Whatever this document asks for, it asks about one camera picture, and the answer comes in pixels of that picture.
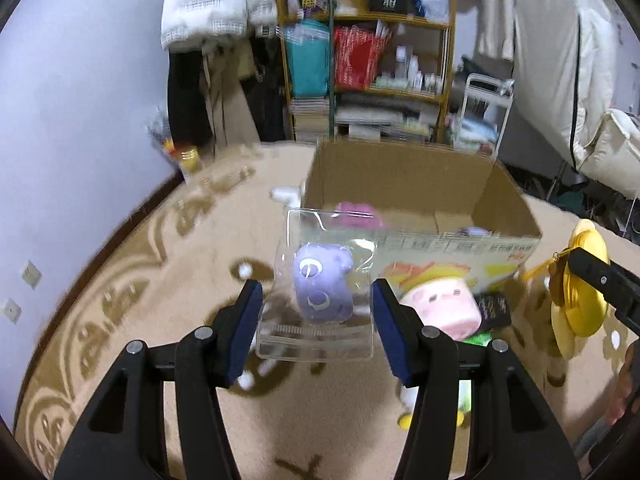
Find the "person's right hand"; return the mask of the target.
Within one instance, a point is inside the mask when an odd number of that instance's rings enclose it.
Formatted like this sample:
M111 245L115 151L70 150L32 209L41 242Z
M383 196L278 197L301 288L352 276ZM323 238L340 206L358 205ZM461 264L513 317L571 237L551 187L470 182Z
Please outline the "person's right hand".
M634 391L634 380L631 377L631 365L634 362L634 352L638 340L631 344L625 356L625 362L620 369L615 389L611 396L611 402L604 413L604 419L609 425L614 425L620 418L622 418L628 408L631 393Z

